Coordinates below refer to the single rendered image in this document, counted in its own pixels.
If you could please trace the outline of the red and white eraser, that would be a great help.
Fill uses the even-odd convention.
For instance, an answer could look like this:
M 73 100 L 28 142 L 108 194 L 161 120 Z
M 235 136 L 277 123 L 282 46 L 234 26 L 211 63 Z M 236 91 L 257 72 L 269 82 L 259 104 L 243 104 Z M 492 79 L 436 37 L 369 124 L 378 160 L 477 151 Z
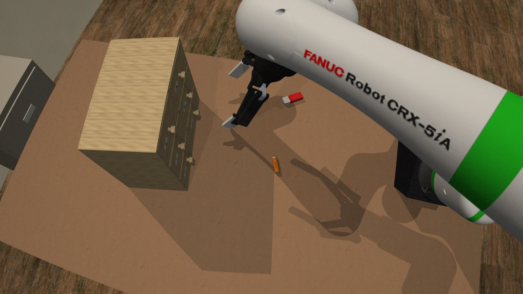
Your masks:
M 284 103 L 284 105 L 288 105 L 290 103 L 297 102 L 301 99 L 303 99 L 303 96 L 302 96 L 301 92 L 298 92 L 298 93 L 283 97 L 282 102 Z

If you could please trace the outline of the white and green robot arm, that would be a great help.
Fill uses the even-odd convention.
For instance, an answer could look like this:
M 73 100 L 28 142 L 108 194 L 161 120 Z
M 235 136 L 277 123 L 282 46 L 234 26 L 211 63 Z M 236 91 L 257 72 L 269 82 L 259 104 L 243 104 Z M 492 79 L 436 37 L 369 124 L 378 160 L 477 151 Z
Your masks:
M 358 25 L 352 0 L 242 0 L 235 26 L 273 72 L 316 82 L 410 149 L 426 196 L 523 244 L 523 96 Z

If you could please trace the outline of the orange aa battery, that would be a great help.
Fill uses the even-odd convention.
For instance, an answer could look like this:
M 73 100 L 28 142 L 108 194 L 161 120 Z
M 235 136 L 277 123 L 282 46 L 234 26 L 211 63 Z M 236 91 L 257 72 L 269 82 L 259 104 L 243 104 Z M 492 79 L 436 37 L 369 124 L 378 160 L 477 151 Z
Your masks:
M 278 163 L 277 163 L 277 157 L 273 157 L 272 158 L 272 162 L 273 162 L 273 169 L 275 171 L 275 173 L 279 173 L 279 166 L 278 166 Z

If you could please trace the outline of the light wooden chest of drawers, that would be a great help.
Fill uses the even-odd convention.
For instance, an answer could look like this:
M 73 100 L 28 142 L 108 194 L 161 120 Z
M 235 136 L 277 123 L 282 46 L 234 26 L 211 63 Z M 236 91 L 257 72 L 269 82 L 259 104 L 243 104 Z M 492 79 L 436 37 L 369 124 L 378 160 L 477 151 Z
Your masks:
M 188 191 L 157 152 L 168 93 L 181 116 L 169 91 L 179 42 L 111 40 L 103 60 L 77 149 L 127 187 Z

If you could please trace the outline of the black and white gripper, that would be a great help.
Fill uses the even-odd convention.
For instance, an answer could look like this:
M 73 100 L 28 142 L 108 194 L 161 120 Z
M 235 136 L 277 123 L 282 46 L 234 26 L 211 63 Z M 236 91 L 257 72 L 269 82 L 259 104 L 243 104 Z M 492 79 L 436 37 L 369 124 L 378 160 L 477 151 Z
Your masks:
M 225 128 L 233 129 L 237 125 L 243 125 L 247 127 L 251 120 L 254 118 L 263 103 L 269 98 L 269 94 L 266 93 L 266 88 L 271 82 L 280 81 L 285 76 L 279 75 L 267 65 L 264 58 L 251 53 L 249 50 L 244 52 L 245 57 L 239 64 L 230 71 L 229 76 L 233 78 L 240 78 L 250 66 L 254 67 L 252 71 L 252 79 L 247 86 L 247 94 L 241 103 L 241 106 L 237 113 L 233 113 L 222 126 Z M 251 59 L 254 58 L 254 61 Z M 253 86 L 257 86 L 260 89 L 254 89 Z

